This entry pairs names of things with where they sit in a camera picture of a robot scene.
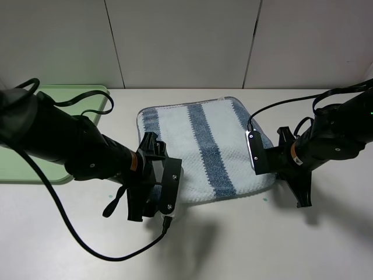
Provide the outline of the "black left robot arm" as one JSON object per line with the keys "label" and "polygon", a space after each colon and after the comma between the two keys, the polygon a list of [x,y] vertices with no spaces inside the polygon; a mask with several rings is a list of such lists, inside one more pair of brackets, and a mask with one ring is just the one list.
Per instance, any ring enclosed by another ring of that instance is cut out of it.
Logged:
{"label": "black left robot arm", "polygon": [[126,195],[128,218],[140,222],[165,207],[156,192],[162,175],[156,162],[166,159],[165,143],[146,132],[136,151],[102,134],[86,113],[70,115],[64,107],[96,95],[84,92],[57,102],[32,87],[18,86],[1,92],[1,145],[20,149],[29,156],[58,165],[77,181],[111,180],[120,184],[118,196]]}

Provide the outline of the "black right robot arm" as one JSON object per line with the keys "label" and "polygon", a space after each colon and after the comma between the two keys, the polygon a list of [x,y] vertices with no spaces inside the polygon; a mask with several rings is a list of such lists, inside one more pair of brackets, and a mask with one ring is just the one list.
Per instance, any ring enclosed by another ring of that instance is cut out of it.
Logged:
{"label": "black right robot arm", "polygon": [[354,159],[372,142],[372,80],[318,95],[311,126],[300,136],[278,129],[270,166],[290,187],[297,207],[310,207],[312,171],[330,160]]}

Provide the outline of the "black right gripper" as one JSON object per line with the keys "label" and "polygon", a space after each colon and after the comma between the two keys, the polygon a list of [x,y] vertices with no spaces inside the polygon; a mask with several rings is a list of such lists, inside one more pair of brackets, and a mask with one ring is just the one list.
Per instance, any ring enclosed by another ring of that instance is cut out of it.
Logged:
{"label": "black right gripper", "polygon": [[297,208],[311,207],[312,165],[309,144],[293,144],[295,136],[289,127],[277,130],[279,144],[270,149],[271,172],[279,174],[297,199]]}

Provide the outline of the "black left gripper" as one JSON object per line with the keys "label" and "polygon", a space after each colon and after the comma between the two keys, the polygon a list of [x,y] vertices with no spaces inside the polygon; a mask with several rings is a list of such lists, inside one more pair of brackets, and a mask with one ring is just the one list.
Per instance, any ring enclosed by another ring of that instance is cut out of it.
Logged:
{"label": "black left gripper", "polygon": [[127,188],[128,220],[132,222],[152,218],[159,211],[167,150],[166,143],[157,138],[155,132],[145,132],[138,151],[125,153],[116,174],[116,182]]}

